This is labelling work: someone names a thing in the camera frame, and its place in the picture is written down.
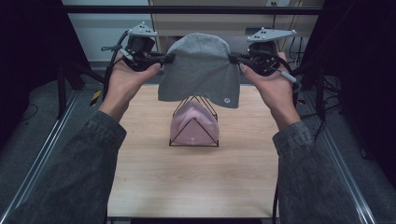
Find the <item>knit hat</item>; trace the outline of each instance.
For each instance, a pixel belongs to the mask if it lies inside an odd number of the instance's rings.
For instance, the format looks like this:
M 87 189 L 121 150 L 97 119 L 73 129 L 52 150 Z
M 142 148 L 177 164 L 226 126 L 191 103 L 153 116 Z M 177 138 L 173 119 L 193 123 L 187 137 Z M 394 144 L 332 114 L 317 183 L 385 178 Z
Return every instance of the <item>knit hat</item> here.
M 160 101 L 202 96 L 216 105 L 238 107 L 240 71 L 237 64 L 230 63 L 230 48 L 223 39 L 215 35 L 186 35 L 168 53 L 176 56 L 172 63 L 164 65 L 158 89 Z

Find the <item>wooden table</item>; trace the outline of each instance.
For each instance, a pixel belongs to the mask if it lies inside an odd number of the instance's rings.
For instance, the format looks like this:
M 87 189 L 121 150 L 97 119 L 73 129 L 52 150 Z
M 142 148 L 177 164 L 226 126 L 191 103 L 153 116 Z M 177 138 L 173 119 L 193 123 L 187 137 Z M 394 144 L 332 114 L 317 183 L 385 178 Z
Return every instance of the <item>wooden table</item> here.
M 241 86 L 239 108 L 213 105 L 219 147 L 169 147 L 179 102 L 143 86 L 121 121 L 109 217 L 270 217 L 276 187 L 277 127 L 255 87 Z

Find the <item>gray sleeve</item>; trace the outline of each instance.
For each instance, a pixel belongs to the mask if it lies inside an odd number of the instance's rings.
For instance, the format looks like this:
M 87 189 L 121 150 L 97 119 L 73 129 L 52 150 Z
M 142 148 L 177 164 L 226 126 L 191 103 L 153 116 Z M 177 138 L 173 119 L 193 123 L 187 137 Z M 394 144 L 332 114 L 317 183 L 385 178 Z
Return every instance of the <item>gray sleeve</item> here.
M 361 223 L 352 197 L 322 148 L 302 122 L 273 137 L 282 223 Z
M 61 149 L 6 223 L 101 223 L 125 130 L 100 111 Z

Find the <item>aluminum rail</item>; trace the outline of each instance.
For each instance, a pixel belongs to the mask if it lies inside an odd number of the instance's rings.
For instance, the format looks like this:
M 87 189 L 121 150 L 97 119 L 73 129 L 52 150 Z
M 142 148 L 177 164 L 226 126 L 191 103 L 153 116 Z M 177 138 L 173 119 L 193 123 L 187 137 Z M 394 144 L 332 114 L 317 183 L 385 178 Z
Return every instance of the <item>aluminum rail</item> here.
M 43 6 L 44 10 L 62 10 L 66 13 L 103 14 L 244 14 L 244 15 L 323 15 L 337 10 L 321 7 L 186 7 L 186 6 Z
M 43 170 L 55 144 L 58 141 L 59 136 L 61 135 L 62 130 L 66 122 L 70 118 L 70 114 L 76 105 L 76 100 L 78 99 L 80 91 L 73 91 L 70 99 L 67 103 L 67 109 L 64 115 L 58 119 L 55 125 L 52 128 L 46 142 L 43 147 L 40 149 L 37 157 L 35 158 L 35 162 L 33 163 L 29 173 L 24 178 L 18 192 L 14 196 L 11 204 L 8 206 L 3 215 L 0 216 L 0 224 L 5 223 L 6 218 L 9 214 L 15 210 L 19 205 L 26 201 L 29 197 L 33 187 L 35 186 L 35 182 L 41 175 L 41 171 Z
M 315 111 L 315 99 L 308 93 L 302 92 L 305 100 L 308 102 L 309 107 L 312 111 Z M 317 116 L 315 116 L 316 122 L 319 125 L 320 120 Z M 376 224 L 376 220 L 373 216 L 373 213 L 365 201 L 361 190 L 359 189 L 358 184 L 356 183 L 355 179 L 353 178 L 352 173 L 350 172 L 349 168 L 347 167 L 347 163 L 344 161 L 339 148 L 332 139 L 332 135 L 329 129 L 325 126 L 323 131 L 323 143 L 328 146 L 330 157 L 334 162 L 335 169 L 337 173 L 340 175 L 342 181 L 346 185 L 346 189 L 349 191 L 350 195 L 352 196 L 353 203 L 355 204 L 357 213 L 359 218 L 361 219 L 361 224 Z

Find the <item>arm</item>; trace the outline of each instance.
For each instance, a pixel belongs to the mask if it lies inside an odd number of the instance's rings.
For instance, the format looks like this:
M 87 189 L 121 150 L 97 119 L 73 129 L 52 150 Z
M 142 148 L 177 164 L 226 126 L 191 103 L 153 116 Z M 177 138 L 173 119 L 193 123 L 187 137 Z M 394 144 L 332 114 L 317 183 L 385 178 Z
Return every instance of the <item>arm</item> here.
M 327 152 L 316 148 L 292 103 L 291 84 L 279 72 L 261 77 L 241 65 L 271 110 L 279 133 L 279 214 L 282 223 L 360 223 L 358 213 Z
M 117 156 L 126 135 L 119 121 L 159 64 L 137 73 L 118 62 L 99 111 L 60 149 L 26 202 L 6 223 L 101 223 L 113 185 Z

